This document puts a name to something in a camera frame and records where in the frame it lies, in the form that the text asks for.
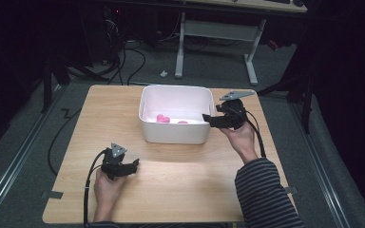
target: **aluminum rail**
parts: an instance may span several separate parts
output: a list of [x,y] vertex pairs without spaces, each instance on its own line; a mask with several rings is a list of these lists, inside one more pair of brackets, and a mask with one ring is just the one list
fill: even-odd
[[41,113],[38,117],[36,123],[32,127],[31,131],[28,133],[25,141],[22,143],[21,147],[19,148],[16,156],[14,157],[13,161],[11,162],[9,168],[5,172],[4,176],[0,180],[0,205],[2,201],[5,199],[6,194],[10,190],[11,186],[13,185],[14,181],[16,180],[18,174],[20,173],[23,165],[25,164],[29,154],[30,149],[37,138],[38,134],[41,131],[44,123],[46,122],[49,113],[51,112],[52,108],[58,102],[58,100],[64,94],[65,89],[60,87],[59,85],[56,86],[54,89],[55,95],[52,101],[51,106],[45,113]]
[[297,119],[298,128],[301,131],[304,141],[306,141],[308,152],[311,158],[311,162],[313,168],[316,172],[316,176],[321,187],[322,193],[327,200],[328,207],[331,210],[334,221],[336,223],[336,227],[340,228],[350,228],[348,219],[346,218],[346,214],[340,205],[339,198],[337,196],[336,190],[331,184],[327,173],[319,159],[316,147],[314,146],[313,140],[309,134],[304,131],[304,128],[301,124],[301,112],[297,104],[289,104],[289,107]]

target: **striped sleeve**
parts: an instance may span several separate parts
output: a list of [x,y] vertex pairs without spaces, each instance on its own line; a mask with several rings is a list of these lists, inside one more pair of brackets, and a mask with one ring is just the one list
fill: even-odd
[[244,165],[236,176],[236,190],[247,227],[305,227],[280,185],[277,168],[267,159]]

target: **wooden table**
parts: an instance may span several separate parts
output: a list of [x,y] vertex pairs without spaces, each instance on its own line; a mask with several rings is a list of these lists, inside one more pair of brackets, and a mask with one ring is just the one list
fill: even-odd
[[[242,161],[227,138],[211,128],[206,143],[159,144],[144,140],[138,116],[141,86],[94,85],[70,140],[49,199],[46,223],[82,223],[86,176],[94,158],[117,143],[128,151],[125,163],[140,159],[138,172],[129,176],[113,218],[119,222],[225,222],[242,221],[234,179]],[[229,89],[211,88],[215,105]],[[257,95],[241,98],[259,122],[267,157],[287,182]],[[88,218],[96,201],[91,177]]]

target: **white plastic bin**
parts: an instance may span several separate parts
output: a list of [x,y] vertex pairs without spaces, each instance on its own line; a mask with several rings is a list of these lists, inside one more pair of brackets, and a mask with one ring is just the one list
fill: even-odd
[[[157,123],[160,114],[170,122]],[[215,116],[212,92],[205,87],[149,85],[142,93],[139,117],[150,143],[205,143],[210,125],[202,114]]]

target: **wrist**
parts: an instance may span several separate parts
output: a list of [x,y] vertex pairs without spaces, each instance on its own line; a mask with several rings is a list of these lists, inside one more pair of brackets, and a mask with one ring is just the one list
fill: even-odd
[[96,213],[94,214],[94,221],[110,221],[112,217],[112,205],[97,204]]
[[248,162],[256,160],[258,158],[258,155],[256,154],[255,151],[240,152],[239,155],[244,164],[247,164]]

